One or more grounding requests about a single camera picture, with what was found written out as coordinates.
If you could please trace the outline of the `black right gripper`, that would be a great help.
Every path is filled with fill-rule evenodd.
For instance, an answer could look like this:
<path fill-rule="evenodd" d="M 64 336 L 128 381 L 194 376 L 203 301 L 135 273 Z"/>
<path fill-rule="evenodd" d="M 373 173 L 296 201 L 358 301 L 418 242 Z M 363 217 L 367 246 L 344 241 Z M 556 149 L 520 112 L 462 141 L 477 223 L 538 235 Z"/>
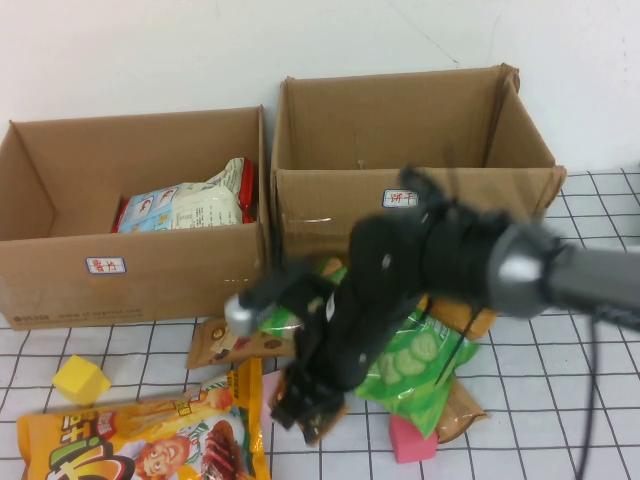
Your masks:
<path fill-rule="evenodd" d="M 416 293 L 384 287 L 371 298 L 358 296 L 350 279 L 314 281 L 325 304 L 296 335 L 298 368 L 286 368 L 272 395 L 272 419 L 286 430 L 311 430 L 314 415 L 339 416 L 345 392 L 366 378 L 369 367 L 416 307 Z"/>

